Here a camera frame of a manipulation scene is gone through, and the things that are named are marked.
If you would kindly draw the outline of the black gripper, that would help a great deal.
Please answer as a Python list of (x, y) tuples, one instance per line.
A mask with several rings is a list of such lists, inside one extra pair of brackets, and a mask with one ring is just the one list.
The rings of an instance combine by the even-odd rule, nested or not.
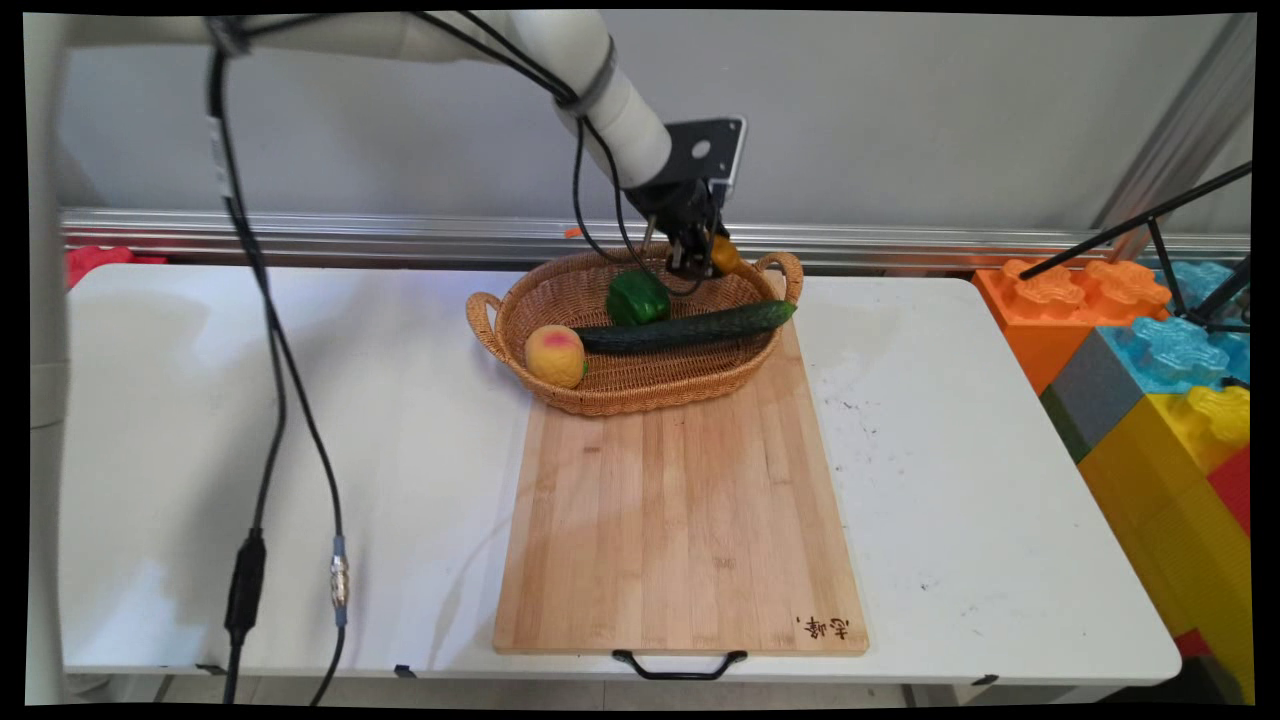
[(627, 200), (668, 237), (666, 270), (684, 281), (724, 275), (727, 236), (721, 205), (705, 177), (627, 190)]

